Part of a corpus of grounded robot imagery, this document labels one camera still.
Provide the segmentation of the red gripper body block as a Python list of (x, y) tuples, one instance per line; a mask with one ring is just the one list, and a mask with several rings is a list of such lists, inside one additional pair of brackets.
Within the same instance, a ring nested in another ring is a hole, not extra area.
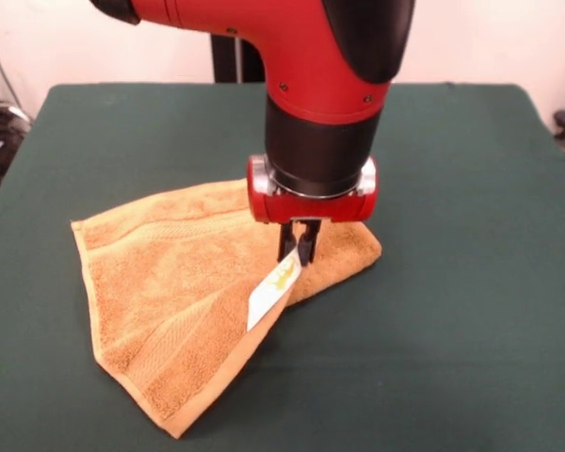
[(373, 158), (363, 165), (357, 185), (332, 198), (310, 198), (282, 188), (271, 176), (263, 154), (250, 157), (246, 181), (250, 212), (262, 223), (285, 224), (305, 219), (365, 221), (374, 211), (379, 191), (378, 169)]

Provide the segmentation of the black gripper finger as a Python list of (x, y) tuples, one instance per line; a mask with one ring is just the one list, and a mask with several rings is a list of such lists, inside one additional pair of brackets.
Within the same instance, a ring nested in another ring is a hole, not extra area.
[(302, 266), (308, 266), (314, 261), (317, 237), (321, 228), (320, 219), (304, 219), (299, 222), (305, 230), (298, 241), (298, 253)]
[(280, 227), (277, 261), (280, 263), (297, 245), (293, 231), (294, 223), (286, 222)]

